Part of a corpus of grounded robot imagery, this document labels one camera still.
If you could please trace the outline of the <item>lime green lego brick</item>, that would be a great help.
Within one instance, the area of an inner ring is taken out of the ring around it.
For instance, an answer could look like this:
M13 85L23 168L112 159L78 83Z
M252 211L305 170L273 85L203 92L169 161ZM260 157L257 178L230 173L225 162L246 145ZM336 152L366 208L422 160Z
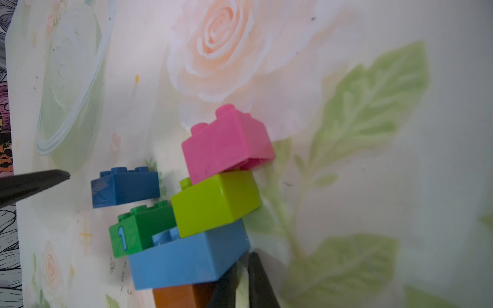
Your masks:
M218 173L197 184L185 178L180 186L171 203L181 238L234 223L262 205L251 171Z

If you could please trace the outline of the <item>small blue lego brick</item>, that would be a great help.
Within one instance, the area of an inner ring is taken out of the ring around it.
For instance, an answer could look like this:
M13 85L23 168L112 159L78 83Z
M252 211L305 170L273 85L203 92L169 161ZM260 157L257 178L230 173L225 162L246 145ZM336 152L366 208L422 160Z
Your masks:
M156 199L160 196L158 172L147 166L102 171L91 181L91 194L94 209Z

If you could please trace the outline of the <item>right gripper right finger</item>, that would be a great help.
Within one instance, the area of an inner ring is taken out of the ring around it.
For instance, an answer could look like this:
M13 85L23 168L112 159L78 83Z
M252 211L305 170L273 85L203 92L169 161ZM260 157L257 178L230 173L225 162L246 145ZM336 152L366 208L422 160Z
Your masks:
M257 252L249 255L249 308L280 308L268 275Z

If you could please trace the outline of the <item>brown lego brick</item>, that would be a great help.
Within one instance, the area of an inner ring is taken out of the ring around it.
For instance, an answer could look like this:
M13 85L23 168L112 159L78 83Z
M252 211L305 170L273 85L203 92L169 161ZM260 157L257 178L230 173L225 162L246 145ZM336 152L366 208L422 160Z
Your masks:
M215 286L215 282L208 282L153 289L152 292L157 308L205 308Z

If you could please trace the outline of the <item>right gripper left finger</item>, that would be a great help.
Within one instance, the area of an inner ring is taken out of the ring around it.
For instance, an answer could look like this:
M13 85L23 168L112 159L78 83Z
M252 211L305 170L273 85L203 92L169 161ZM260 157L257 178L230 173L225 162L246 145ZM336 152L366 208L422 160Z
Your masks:
M237 265L233 265L216 283L207 308L235 308L238 287Z

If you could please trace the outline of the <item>blue long lego brick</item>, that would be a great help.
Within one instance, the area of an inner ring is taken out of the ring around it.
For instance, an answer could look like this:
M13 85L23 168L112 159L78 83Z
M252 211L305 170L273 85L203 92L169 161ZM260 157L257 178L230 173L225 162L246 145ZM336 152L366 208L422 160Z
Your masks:
M136 290L218 281L250 248L239 219L129 256Z

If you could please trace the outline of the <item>pink lego brick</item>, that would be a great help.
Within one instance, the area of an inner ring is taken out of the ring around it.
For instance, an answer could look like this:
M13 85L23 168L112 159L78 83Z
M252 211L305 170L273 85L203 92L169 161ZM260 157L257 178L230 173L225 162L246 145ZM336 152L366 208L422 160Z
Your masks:
M213 122L194 125L182 150L193 185L221 172L254 169L276 157L265 125L231 104L218 108Z

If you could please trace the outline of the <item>dark green lego brick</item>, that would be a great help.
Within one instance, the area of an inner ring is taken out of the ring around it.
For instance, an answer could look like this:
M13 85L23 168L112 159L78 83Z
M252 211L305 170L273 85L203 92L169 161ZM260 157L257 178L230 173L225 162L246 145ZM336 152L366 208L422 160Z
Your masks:
M136 254L154 245L152 237L177 226L172 205L164 200L148 207L140 205L118 216L109 227L114 258Z

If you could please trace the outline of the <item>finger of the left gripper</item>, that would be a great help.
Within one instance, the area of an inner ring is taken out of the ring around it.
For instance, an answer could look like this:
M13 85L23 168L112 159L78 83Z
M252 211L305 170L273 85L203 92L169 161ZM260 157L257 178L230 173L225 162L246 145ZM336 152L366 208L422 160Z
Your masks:
M41 193L70 177L66 171L52 169L1 178L1 208Z

